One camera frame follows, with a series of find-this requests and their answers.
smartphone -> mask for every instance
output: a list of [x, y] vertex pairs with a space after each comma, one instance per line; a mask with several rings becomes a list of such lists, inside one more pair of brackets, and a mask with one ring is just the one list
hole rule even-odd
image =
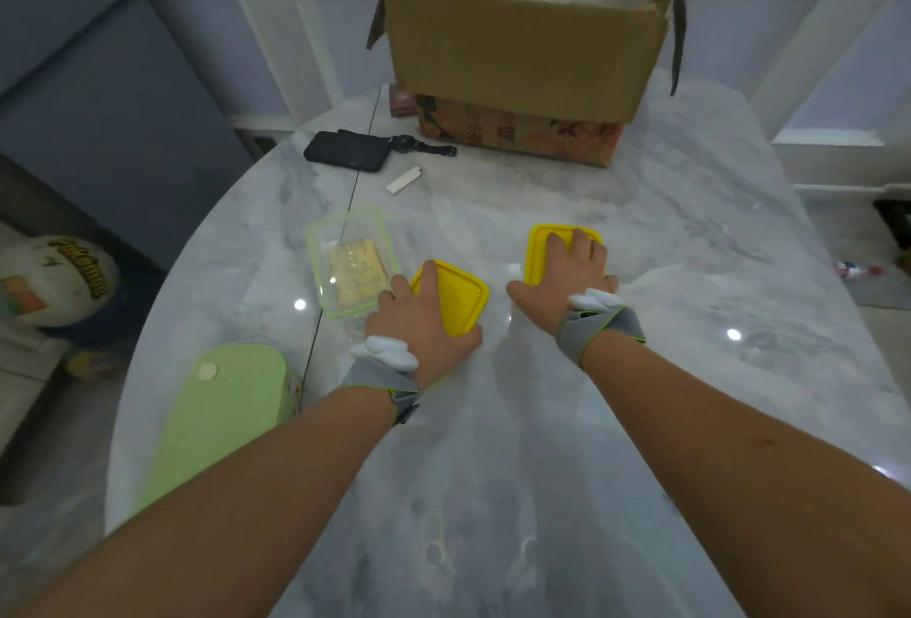
[[354, 131], [319, 131], [303, 150], [311, 163], [379, 172], [392, 146], [388, 138]]

person's right arm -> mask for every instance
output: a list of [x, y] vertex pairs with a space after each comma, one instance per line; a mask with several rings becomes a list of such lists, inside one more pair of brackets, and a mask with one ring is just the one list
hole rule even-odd
[[[537, 287], [508, 292], [556, 334], [567, 298], [614, 292], [607, 251], [548, 240]], [[828, 443], [604, 330], [582, 369], [751, 616], [911, 614], [911, 493]]]

white button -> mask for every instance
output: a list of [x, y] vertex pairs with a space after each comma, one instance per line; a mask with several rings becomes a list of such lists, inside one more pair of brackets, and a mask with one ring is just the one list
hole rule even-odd
[[203, 364], [199, 367], [199, 373], [196, 376], [199, 380], [212, 380], [218, 372], [219, 368], [214, 364]]

gray strap with green edge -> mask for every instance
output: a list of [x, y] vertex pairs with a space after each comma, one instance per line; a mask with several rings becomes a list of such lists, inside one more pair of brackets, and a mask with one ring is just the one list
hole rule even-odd
[[396, 424], [404, 424], [417, 409], [419, 392], [415, 382], [378, 359], [356, 359], [339, 387], [366, 386], [388, 390], [395, 405]]
[[621, 306], [607, 312], [567, 312], [557, 330], [557, 347], [573, 364], [579, 366], [582, 353], [602, 330], [616, 330], [645, 342], [645, 333], [642, 332], [636, 312], [628, 306]]

table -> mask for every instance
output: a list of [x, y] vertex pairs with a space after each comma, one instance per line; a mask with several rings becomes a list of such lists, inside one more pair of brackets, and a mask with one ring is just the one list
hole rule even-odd
[[[749, 105], [698, 79], [668, 86], [656, 71], [603, 171], [460, 146], [356, 175], [278, 146], [200, 225], [149, 315], [108, 529], [203, 349], [265, 340], [306, 371], [309, 399], [337, 385], [357, 327], [319, 320], [302, 234], [356, 206], [381, 210], [407, 275], [437, 258], [487, 281], [484, 346], [371, 454], [276, 615], [742, 614], [603, 400], [512, 307], [504, 287], [539, 222], [601, 232], [656, 351], [907, 486], [911, 414]], [[414, 132], [386, 93], [305, 129]], [[423, 176], [390, 195], [415, 164]]]

